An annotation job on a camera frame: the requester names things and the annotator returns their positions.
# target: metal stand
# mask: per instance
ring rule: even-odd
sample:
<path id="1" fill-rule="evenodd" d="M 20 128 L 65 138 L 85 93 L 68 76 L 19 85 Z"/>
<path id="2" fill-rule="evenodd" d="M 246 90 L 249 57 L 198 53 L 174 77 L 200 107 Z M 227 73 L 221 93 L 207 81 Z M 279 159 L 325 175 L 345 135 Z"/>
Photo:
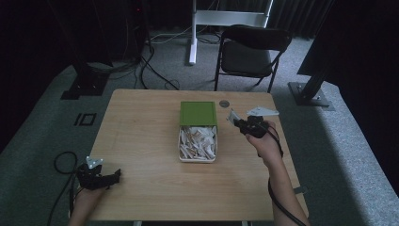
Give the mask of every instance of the metal stand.
<path id="1" fill-rule="evenodd" d="M 325 111 L 335 111 L 334 106 L 329 102 L 323 91 L 319 89 L 311 99 L 306 99 L 302 95 L 302 91 L 305 88 L 306 83 L 290 82 L 288 87 L 291 93 L 294 95 L 295 102 L 297 105 L 308 105 L 308 106 L 321 106 Z"/>
<path id="2" fill-rule="evenodd" d="M 103 95 L 109 73 L 95 73 L 93 71 L 90 71 L 90 73 L 94 76 L 94 79 L 90 80 L 88 85 L 85 85 L 86 83 L 82 81 L 87 77 L 78 74 L 70 89 L 62 93 L 61 100 L 78 100 L 80 96 Z"/>
<path id="3" fill-rule="evenodd" d="M 258 27 L 266 27 L 269 19 L 270 9 L 273 0 L 267 1 L 264 12 L 238 12 L 238 11 L 218 11 L 218 10 L 197 10 L 197 0 L 193 0 L 192 12 L 192 38 L 189 63 L 196 64 L 197 57 L 197 29 L 201 25 L 221 25 L 230 26 L 233 24 L 245 24 Z"/>

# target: green box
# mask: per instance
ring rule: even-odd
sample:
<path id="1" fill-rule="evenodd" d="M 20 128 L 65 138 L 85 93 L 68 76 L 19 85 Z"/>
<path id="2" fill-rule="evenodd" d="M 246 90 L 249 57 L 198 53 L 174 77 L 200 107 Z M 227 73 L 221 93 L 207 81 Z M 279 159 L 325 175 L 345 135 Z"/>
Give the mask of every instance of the green box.
<path id="1" fill-rule="evenodd" d="M 190 140 L 188 137 L 196 135 L 193 130 L 204 130 L 206 132 L 202 134 L 213 135 L 212 138 L 210 138 L 211 136 L 205 136 L 208 140 L 213 141 L 212 145 L 208 145 L 209 149 L 212 147 L 212 155 L 207 153 L 205 148 L 202 150 L 205 152 L 206 157 L 200 155 L 199 149 L 201 148 L 196 149 L 187 147 L 187 140 Z M 217 118 L 215 102 L 181 102 L 178 150 L 180 153 L 179 158 L 182 162 L 212 163 L 215 161 L 217 150 Z"/>
<path id="2" fill-rule="evenodd" d="M 180 125 L 217 125 L 215 102 L 181 102 Z"/>

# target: black curtain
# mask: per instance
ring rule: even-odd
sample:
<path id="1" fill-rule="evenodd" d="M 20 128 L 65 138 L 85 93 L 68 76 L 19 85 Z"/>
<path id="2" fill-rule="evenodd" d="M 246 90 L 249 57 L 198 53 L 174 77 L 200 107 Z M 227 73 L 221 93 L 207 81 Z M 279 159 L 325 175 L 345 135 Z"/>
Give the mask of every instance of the black curtain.
<path id="1" fill-rule="evenodd" d="M 110 64 L 114 58 L 139 57 L 146 35 L 142 13 L 137 10 L 141 1 L 50 2 L 59 6 L 87 61 Z M 121 2 L 129 2 L 130 7 Z M 60 24 L 46 0 L 0 1 L 0 34 L 1 153 L 53 78 L 72 61 L 66 54 L 68 43 Z"/>
<path id="2" fill-rule="evenodd" d="M 191 26 L 192 0 L 147 0 L 150 29 L 187 28 Z"/>
<path id="3" fill-rule="evenodd" d="M 326 80 L 340 88 L 398 194 L 397 15 L 396 0 L 335 0 L 298 73 L 317 76 L 325 72 Z M 332 67 L 324 70 L 327 62 Z"/>
<path id="4" fill-rule="evenodd" d="M 294 36 L 313 39 L 334 0 L 273 1 L 268 27 L 283 28 Z"/>

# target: power cord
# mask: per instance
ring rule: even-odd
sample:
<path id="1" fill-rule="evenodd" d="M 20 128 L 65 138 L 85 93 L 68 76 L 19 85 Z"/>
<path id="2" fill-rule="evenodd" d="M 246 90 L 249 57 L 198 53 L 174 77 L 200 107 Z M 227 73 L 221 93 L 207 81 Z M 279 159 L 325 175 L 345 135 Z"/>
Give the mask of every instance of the power cord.
<path id="1" fill-rule="evenodd" d="M 279 154 L 281 155 L 281 158 L 282 158 L 283 151 L 281 148 L 281 144 L 279 143 L 279 134 L 277 133 L 277 131 L 274 127 L 271 127 L 269 125 L 269 123 L 267 123 L 266 121 L 263 120 L 262 116 L 251 116 L 250 115 L 247 117 L 247 121 L 245 121 L 245 120 L 240 119 L 240 117 L 238 117 L 234 113 L 234 111 L 231 110 L 231 114 L 228 117 L 228 119 L 232 119 L 234 126 L 239 127 L 240 133 L 242 133 L 243 135 L 250 134 L 256 138 L 262 138 L 266 134 L 269 134 L 276 141 L 277 145 L 279 146 Z M 269 128 L 272 128 L 274 130 L 274 132 L 276 133 L 276 135 L 271 133 Z M 299 226 L 306 226 L 306 224 L 304 224 L 302 221 L 300 221 L 298 218 L 296 218 L 287 209 L 285 209 L 284 206 L 281 205 L 281 203 L 279 203 L 279 201 L 277 200 L 277 198 L 273 192 L 272 186 L 270 184 L 270 178 L 268 181 L 268 191 L 269 191 L 269 195 L 270 195 L 270 198 L 272 199 L 273 203 L 278 207 L 279 210 L 281 210 L 281 212 L 285 216 L 287 216 L 289 219 L 291 219 L 294 223 L 296 223 Z"/>
<path id="2" fill-rule="evenodd" d="M 220 0 L 217 0 L 217 1 L 214 0 L 214 1 L 212 1 L 211 5 L 210 5 L 206 10 L 210 10 L 211 7 L 214 6 L 214 4 L 215 4 L 215 8 L 214 8 L 213 10 L 218 10 L 219 4 L 220 4 Z M 153 42 L 154 44 L 162 44 L 162 43 L 166 43 L 166 42 L 168 42 L 168 41 L 170 41 L 170 40 L 176 39 L 177 37 L 181 37 L 181 36 L 183 36 L 184 38 L 190 38 L 191 36 L 185 35 L 185 34 L 186 34 L 185 32 L 186 32 L 187 30 L 189 30 L 191 27 L 192 27 L 192 26 L 189 26 L 189 27 L 187 27 L 184 31 L 182 31 L 182 32 L 180 32 L 180 33 L 177 33 L 177 34 L 159 34 L 159 35 L 156 35 L 156 36 L 152 37 L 151 40 L 155 40 L 155 39 L 157 39 L 158 37 L 171 36 L 171 37 L 168 38 L 167 40 L 158 41 L 158 42 Z M 201 31 L 196 32 L 196 34 L 200 34 L 200 33 L 201 33 L 202 31 L 204 31 L 207 27 L 208 27 L 208 25 L 206 25 Z M 205 43 L 212 43 L 212 44 L 213 44 L 213 43 L 218 43 L 218 42 L 214 42 L 214 41 L 206 40 L 206 39 L 202 39 L 202 38 L 198 38 L 198 40 L 201 41 L 201 42 L 205 42 Z"/>
<path id="3" fill-rule="evenodd" d="M 61 169 L 58 168 L 57 162 L 58 162 L 58 158 L 61 157 L 64 154 L 71 154 L 73 156 L 73 169 L 71 171 L 63 171 Z M 72 206 L 73 206 L 73 186 L 74 186 L 74 180 L 76 178 L 76 170 L 77 170 L 77 155 L 74 152 L 64 152 L 64 153 L 60 153 L 56 156 L 56 158 L 54 159 L 53 162 L 54 168 L 56 169 L 56 171 L 58 173 L 64 174 L 64 175 L 70 175 L 67 183 L 65 183 L 65 185 L 63 186 L 61 192 L 59 193 L 58 197 L 56 198 L 55 203 L 53 204 L 53 207 L 51 209 L 50 212 L 50 216 L 48 217 L 47 220 L 47 225 L 50 226 L 51 225 L 51 221 L 53 218 L 53 214 L 54 211 L 56 210 L 56 206 L 58 205 L 59 200 L 61 199 L 62 195 L 64 194 L 65 190 L 67 189 L 68 185 L 71 182 L 71 188 L 70 188 L 70 208 L 71 208 L 71 202 L 72 202 Z"/>
<path id="4" fill-rule="evenodd" d="M 274 136 L 272 133 L 270 133 L 270 131 L 267 128 L 264 128 L 266 133 L 269 134 L 276 141 L 276 143 L 278 144 L 279 153 L 281 154 L 281 157 L 282 157 L 283 156 L 283 151 L 282 151 L 282 148 L 281 148 L 281 144 L 279 143 L 279 134 L 277 133 L 275 128 L 273 128 L 271 126 L 269 126 L 268 128 L 272 128 L 275 131 L 275 133 L 277 134 L 277 136 Z M 285 209 L 284 206 L 281 205 L 281 203 L 279 203 L 279 201 L 277 200 L 277 198 L 276 198 L 276 196 L 275 196 L 275 194 L 273 192 L 272 186 L 270 184 L 270 178 L 269 178 L 269 181 L 268 181 L 267 188 L 268 188 L 268 191 L 269 191 L 270 198 L 275 203 L 275 205 L 278 207 L 278 209 L 281 210 L 282 213 L 284 213 L 285 216 L 287 216 L 289 219 L 291 219 L 296 225 L 306 226 L 305 223 L 300 221 L 300 219 L 296 218 L 287 209 Z"/>
<path id="5" fill-rule="evenodd" d="M 167 89 L 167 87 L 166 87 L 167 84 L 170 84 L 170 85 L 171 85 L 172 87 L 174 87 L 176 90 L 179 90 L 179 89 L 180 89 L 180 88 L 178 87 L 178 86 L 180 86 L 179 81 L 177 81 L 177 80 L 167 80 L 164 76 L 162 76 L 160 73 L 158 73 L 158 72 L 151 66 L 149 60 L 146 60 L 144 57 L 142 57 L 142 59 L 143 59 L 143 61 L 145 62 L 145 66 L 143 66 L 143 69 L 144 69 L 145 67 L 149 67 L 149 68 L 152 70 L 153 73 L 155 73 L 158 77 L 160 77 L 162 80 L 164 80 L 164 81 L 166 82 L 166 84 L 165 84 L 165 88 L 166 88 L 166 89 Z M 143 72 L 144 72 L 144 70 L 142 70 L 142 72 L 141 72 L 141 74 L 140 74 L 140 75 L 141 75 L 141 76 L 140 76 L 140 78 L 141 78 L 141 83 L 143 84 L 143 86 L 144 86 L 145 89 L 148 89 L 147 86 L 145 86 L 145 84 L 144 84 Z M 172 83 L 172 81 L 177 82 L 178 85 L 177 85 L 177 86 L 174 85 L 174 84 Z"/>
<path id="6" fill-rule="evenodd" d="M 151 54 L 150 54 L 150 56 L 149 56 L 149 58 L 148 58 L 147 60 L 144 59 L 143 56 L 141 57 L 142 61 L 144 61 L 145 63 L 144 63 L 143 66 L 141 66 L 140 74 L 138 75 L 138 77 L 140 78 L 141 85 L 143 85 L 144 89 L 149 89 L 149 88 L 146 86 L 145 82 L 144 82 L 144 70 L 146 69 L 147 64 L 148 64 L 149 61 L 152 59 L 152 57 L 153 57 L 153 55 L 154 55 L 154 53 L 155 53 L 155 51 L 153 50 L 153 47 L 152 47 L 151 45 L 150 45 L 150 53 L 151 53 Z"/>

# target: black cable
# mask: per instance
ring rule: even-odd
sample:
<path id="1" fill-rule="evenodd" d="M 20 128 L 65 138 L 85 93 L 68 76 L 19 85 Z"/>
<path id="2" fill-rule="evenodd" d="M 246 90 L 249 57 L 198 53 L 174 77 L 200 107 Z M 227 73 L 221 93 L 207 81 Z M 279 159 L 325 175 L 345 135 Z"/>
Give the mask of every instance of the black cable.
<path id="1" fill-rule="evenodd" d="M 72 177 L 72 182 L 71 182 L 71 187 L 70 187 L 70 216 L 72 216 L 73 213 L 73 202 L 74 198 L 76 197 L 74 194 L 74 181 L 76 179 L 76 173 Z"/>
<path id="2" fill-rule="evenodd" d="M 100 21 L 99 12 L 97 10 L 96 4 L 94 3 L 94 0 L 91 0 L 91 3 L 93 5 L 94 11 L 96 13 L 97 20 Z M 122 60 L 124 60 L 125 55 L 126 55 L 126 51 L 128 49 L 128 46 L 129 46 L 129 23 L 128 23 L 127 18 L 125 18 L 125 22 L 126 22 L 126 44 L 125 44 L 125 49 L 124 49 L 124 52 L 123 52 Z M 104 34 L 104 28 L 103 28 L 102 24 L 99 23 L 99 25 L 100 25 L 100 30 L 101 30 L 102 34 Z M 117 68 L 112 68 L 112 69 L 99 69 L 99 68 L 95 68 L 95 67 L 91 67 L 91 66 L 89 66 L 89 67 L 94 72 L 97 72 L 97 73 L 118 73 L 118 72 L 129 71 L 130 68 L 134 67 L 135 65 L 136 65 L 136 62 L 133 61 L 133 62 L 127 63 L 126 65 L 123 65 L 123 66 L 120 66 L 120 67 L 117 67 Z"/>
<path id="3" fill-rule="evenodd" d="M 205 35 L 215 36 L 216 40 L 207 40 L 207 39 L 201 37 L 201 36 L 205 36 Z M 176 37 L 172 37 L 172 38 L 168 37 L 168 34 L 151 37 L 151 39 L 154 39 L 154 40 L 167 40 L 167 41 L 172 40 L 172 39 L 177 40 L 177 39 L 191 39 L 191 38 L 192 38 L 191 33 L 182 34 L 182 35 L 179 35 L 179 36 L 176 36 Z M 215 31 L 213 33 L 199 32 L 197 34 L 197 40 L 200 41 L 200 42 L 206 43 L 206 44 L 219 44 L 220 43 L 220 39 L 221 39 L 220 35 L 217 34 Z"/>
<path id="4" fill-rule="evenodd" d="M 101 68 L 96 68 L 95 66 L 90 66 L 90 65 L 89 65 L 89 67 L 96 73 L 123 73 L 123 72 L 129 72 L 129 71 L 135 70 L 137 64 L 138 64 L 138 62 L 131 61 L 131 62 L 127 62 L 121 66 L 113 67 L 113 68 L 101 69 Z"/>
<path id="5" fill-rule="evenodd" d="M 174 87 L 176 90 L 179 90 L 179 89 L 180 89 L 180 83 L 179 83 L 179 81 L 176 80 L 176 79 L 168 80 L 168 81 L 165 83 L 164 88 L 167 89 L 167 90 L 170 90 L 170 89 L 168 88 L 168 84 L 170 84 L 170 85 L 171 85 L 172 87 Z"/>
<path id="6" fill-rule="evenodd" d="M 74 163 L 73 163 L 73 169 L 72 169 L 71 171 L 62 171 L 62 170 L 60 170 L 60 169 L 58 168 L 58 166 L 57 166 L 58 158 L 59 158 L 60 156 L 64 155 L 64 154 L 72 154 L 72 156 L 73 156 Z M 61 192 L 59 193 L 58 197 L 56 198 L 56 201 L 55 201 L 55 203 L 54 203 L 54 205 L 53 205 L 53 207 L 52 207 L 52 209 L 51 209 L 50 216 L 48 217 L 48 220 L 47 220 L 47 225 L 48 225 L 48 226 L 51 225 L 51 220 L 52 220 L 52 218 L 53 218 L 54 211 L 56 210 L 56 206 L 58 205 L 58 202 L 59 202 L 59 200 L 61 199 L 61 196 L 64 194 L 65 189 L 67 188 L 67 186 L 68 186 L 68 184 L 70 183 L 71 180 L 74 181 L 74 177 L 75 177 L 75 175 L 76 175 L 76 167 L 77 167 L 77 155 L 76 155 L 76 153 L 73 153 L 73 152 L 64 152 L 64 153 L 60 153 L 60 154 L 58 154 L 58 155 L 56 156 L 56 158 L 54 159 L 53 165 L 54 165 L 54 168 L 56 169 L 56 171 L 57 171 L 58 173 L 61 173 L 61 174 L 64 174 L 64 175 L 68 175 L 68 174 L 69 174 L 70 176 L 69 176 L 69 178 L 68 178 L 67 183 L 65 183 L 64 187 L 62 188 Z"/>
<path id="7" fill-rule="evenodd" d="M 144 65 L 141 67 L 140 74 L 139 74 L 139 78 L 140 78 L 140 82 L 141 82 L 141 84 L 143 85 L 144 89 L 148 89 L 148 87 L 147 87 L 146 84 L 144 83 L 143 74 L 144 74 L 144 70 L 145 70 L 146 67 L 147 67 L 148 62 L 152 59 L 153 54 L 154 54 L 154 51 L 152 50 L 152 46 L 150 46 L 150 52 L 151 52 L 151 54 L 150 54 L 150 57 L 149 57 L 148 60 L 146 60 L 143 56 L 141 57 L 141 59 L 143 59 L 143 61 L 144 61 L 145 63 L 144 63 Z"/>
<path id="8" fill-rule="evenodd" d="M 136 73 L 136 68 L 132 69 L 131 72 L 128 72 L 127 74 L 121 75 L 121 76 L 119 76 L 119 77 L 111 77 L 111 76 L 110 76 L 110 77 L 108 78 L 108 80 L 119 80 L 119 79 L 121 79 L 121 78 L 124 78 L 124 77 L 126 77 L 126 76 L 132 74 L 132 73 L 133 73 L 133 74 Z"/>
<path id="9" fill-rule="evenodd" d="M 282 148 L 281 148 L 281 144 L 279 143 L 279 134 L 277 133 L 276 129 L 271 127 L 271 126 L 269 126 L 269 128 L 272 128 L 276 132 L 276 136 L 275 136 L 274 134 L 270 133 L 270 131 L 268 129 L 266 129 L 264 127 L 262 127 L 262 128 L 266 131 L 267 134 L 269 134 L 276 141 L 276 143 L 279 146 L 279 153 L 281 154 L 281 157 L 282 157 L 283 156 L 283 151 L 282 151 Z M 270 195 L 270 198 L 272 199 L 273 203 L 278 207 L 279 210 L 281 210 L 281 212 L 283 214 L 285 214 L 285 216 L 287 216 L 290 220 L 292 220 L 294 223 L 296 223 L 299 226 L 306 226 L 305 223 L 303 223 L 298 218 L 296 218 L 287 209 L 285 209 L 284 206 L 281 205 L 281 203 L 279 203 L 279 201 L 277 200 L 277 198 L 276 198 L 276 196 L 275 196 L 275 194 L 273 192 L 272 186 L 270 184 L 270 178 L 269 178 L 269 181 L 268 181 L 267 189 L 269 191 L 269 195 Z"/>
<path id="10" fill-rule="evenodd" d="M 143 58 L 144 62 L 146 62 L 147 67 L 149 67 L 158 77 L 160 77 L 162 80 L 164 80 L 167 84 L 170 84 L 172 87 L 174 87 L 176 90 L 179 90 L 178 87 L 176 87 L 173 83 L 171 83 L 169 80 L 167 80 L 164 76 L 162 76 L 160 73 L 158 73 L 150 64 L 149 61 L 147 61 L 145 58 Z"/>

